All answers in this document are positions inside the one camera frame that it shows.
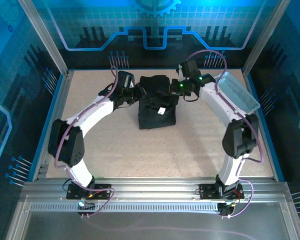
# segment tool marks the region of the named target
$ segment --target gear logo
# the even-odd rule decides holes
[[[181,0],[131,0],[135,10],[147,17],[163,17],[170,14],[171,10],[176,10],[176,5],[181,4]]]

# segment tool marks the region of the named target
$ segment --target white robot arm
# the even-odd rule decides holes
[[[258,131],[258,119],[254,114],[247,115],[246,112],[235,106],[234,103],[223,94],[226,100],[235,108],[235,110],[231,109],[217,94],[215,89],[216,80],[209,74],[201,75],[196,64],[194,64],[194,70],[192,70],[192,63],[193,62],[189,61],[179,65],[177,69],[179,80],[172,80],[169,94],[189,96],[191,93],[195,93],[198,98],[204,100],[210,106],[215,115],[226,127],[226,132],[222,140],[222,146],[226,154],[221,171],[216,176],[215,186],[213,189],[211,189],[211,186],[207,187],[207,189],[211,189],[211,193],[213,193],[212,197],[211,194],[208,194],[209,199],[225,198],[231,200],[233,198],[230,195],[234,190],[240,191],[243,198],[242,186],[239,184],[238,178],[245,158],[249,156],[249,153],[251,153],[252,149],[256,146],[256,140],[251,134],[249,127],[237,113],[245,116],[256,131]],[[131,105],[147,97],[144,89],[134,84],[132,74],[124,71],[119,71],[118,74],[119,81],[114,93],[109,96],[109,98],[104,99],[101,104],[87,111],[73,125],[69,131],[68,139],[61,148],[58,160],[67,164],[67,171],[71,175],[71,178],[84,188],[94,188],[95,182],[93,175],[89,172],[83,160],[85,151],[83,139],[87,132],[102,118],[111,114],[124,102]],[[101,91],[93,103],[103,99],[107,92],[108,88]],[[68,118],[66,121],[62,121],[61,119],[54,121],[48,147],[50,154],[56,156],[61,136],[79,114],[80,112]],[[202,188],[201,190],[205,192],[208,191],[207,189]]]

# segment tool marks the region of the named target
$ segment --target blue wall panel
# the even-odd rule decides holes
[[[291,0],[251,76],[285,179],[300,190],[300,0]]]
[[[10,225],[60,73],[17,0],[0,0],[0,240]]]
[[[174,68],[200,49],[223,51],[228,65],[240,68],[277,0],[156,2],[49,0],[35,5],[71,69],[127,68],[121,60],[130,68]],[[199,64],[207,67],[203,60]]]

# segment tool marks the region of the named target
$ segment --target black fabric bag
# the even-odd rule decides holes
[[[179,96],[169,94],[169,78],[166,75],[142,76],[140,86],[146,91],[146,98],[139,101],[139,129],[175,125]]]

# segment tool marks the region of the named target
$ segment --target enclosure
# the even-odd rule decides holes
[[[175,126],[140,130],[135,103],[89,131],[84,161],[116,194],[104,212],[80,219],[47,151],[54,120],[90,104],[114,81],[111,66],[137,82],[172,80],[202,49],[222,54],[260,103],[265,162],[246,161],[240,174],[254,185],[252,204],[234,219],[184,210],[200,208],[196,186],[220,171],[226,128],[204,101],[180,98]],[[213,52],[195,60],[213,77],[225,68]],[[140,234],[300,239],[300,0],[0,0],[0,239]]]

